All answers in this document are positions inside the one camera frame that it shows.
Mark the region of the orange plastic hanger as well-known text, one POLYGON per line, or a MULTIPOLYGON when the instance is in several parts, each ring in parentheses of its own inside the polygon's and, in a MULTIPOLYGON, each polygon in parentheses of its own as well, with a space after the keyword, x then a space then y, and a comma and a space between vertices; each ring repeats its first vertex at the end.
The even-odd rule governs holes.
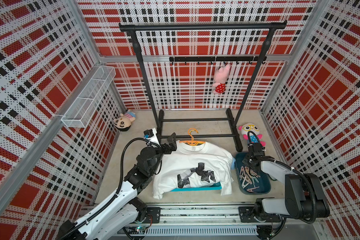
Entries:
POLYGON ((190 128, 188 130, 188 135, 189 137, 191 137, 190 140, 186 140, 186 141, 180 141, 180 143, 184 143, 188 146, 193 146, 193 147, 196 147, 196 146, 201 146, 203 144, 205 144, 206 142, 204 141, 199 141, 199 140, 196 140, 195 137, 192 135, 193 132, 196 132, 196 133, 199 133, 197 129, 195 128, 190 128))

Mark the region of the white printed t-shirt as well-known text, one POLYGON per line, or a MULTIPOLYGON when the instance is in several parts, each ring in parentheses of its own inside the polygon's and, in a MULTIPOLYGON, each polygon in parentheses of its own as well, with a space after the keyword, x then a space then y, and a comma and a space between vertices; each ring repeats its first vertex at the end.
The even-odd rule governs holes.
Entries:
POLYGON ((221 185, 221 195, 232 194, 231 166, 234 157, 227 150, 205 142, 190 146, 177 141, 177 150, 162 158, 162 168, 153 178, 153 198, 162 199, 175 189, 197 189, 221 185))

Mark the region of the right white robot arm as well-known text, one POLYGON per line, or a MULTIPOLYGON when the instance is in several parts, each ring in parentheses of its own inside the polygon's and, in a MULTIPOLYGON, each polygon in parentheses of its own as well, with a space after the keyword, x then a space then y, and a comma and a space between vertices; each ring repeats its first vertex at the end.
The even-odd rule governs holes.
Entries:
POLYGON ((315 174, 303 174, 295 168, 265 155, 260 143, 248 144, 248 163, 255 171, 273 177, 285 186, 284 198, 257 199, 253 215, 259 221, 279 215, 313 224, 317 218, 327 218, 330 207, 322 184, 315 174))

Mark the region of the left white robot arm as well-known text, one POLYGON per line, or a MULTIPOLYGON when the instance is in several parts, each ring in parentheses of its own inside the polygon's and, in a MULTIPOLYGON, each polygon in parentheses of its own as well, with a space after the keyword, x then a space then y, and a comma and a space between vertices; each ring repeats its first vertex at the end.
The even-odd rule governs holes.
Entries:
POLYGON ((119 184, 114 192, 83 217, 75 222, 67 220, 60 226, 59 240, 107 240, 126 225, 144 221, 147 205, 138 195, 160 172, 163 156, 177 150, 175 133, 167 138, 167 143, 161 144, 154 131, 146 130, 143 138, 134 138, 126 144, 121 155, 122 167, 125 153, 132 143, 143 141, 146 147, 136 157, 136 164, 127 174, 120 170, 119 184))

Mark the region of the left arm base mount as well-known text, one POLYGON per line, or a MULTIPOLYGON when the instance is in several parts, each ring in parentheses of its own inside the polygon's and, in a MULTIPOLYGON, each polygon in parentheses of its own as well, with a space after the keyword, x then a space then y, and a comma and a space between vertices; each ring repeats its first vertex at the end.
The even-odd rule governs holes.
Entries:
POLYGON ((142 213, 139 213, 137 219, 130 224, 158 224, 161 217, 160 207, 147 207, 142 213))

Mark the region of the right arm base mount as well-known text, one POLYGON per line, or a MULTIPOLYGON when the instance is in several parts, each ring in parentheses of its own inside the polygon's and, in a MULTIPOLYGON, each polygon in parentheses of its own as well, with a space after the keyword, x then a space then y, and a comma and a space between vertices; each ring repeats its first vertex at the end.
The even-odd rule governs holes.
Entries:
POLYGON ((254 206, 239 207, 239 217, 242 223, 281 223, 279 215, 263 213, 254 206))

